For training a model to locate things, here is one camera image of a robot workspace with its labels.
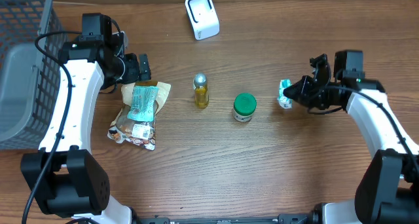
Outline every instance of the gray plastic bin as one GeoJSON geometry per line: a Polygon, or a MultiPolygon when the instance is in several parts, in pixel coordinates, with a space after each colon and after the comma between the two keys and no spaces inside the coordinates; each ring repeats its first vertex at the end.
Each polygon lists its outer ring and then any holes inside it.
{"type": "MultiPolygon", "coordinates": [[[[0,149],[37,149],[60,86],[60,67],[33,44],[39,33],[62,30],[52,0],[0,0],[0,149]]],[[[67,35],[41,40],[57,57],[67,35]]]]}

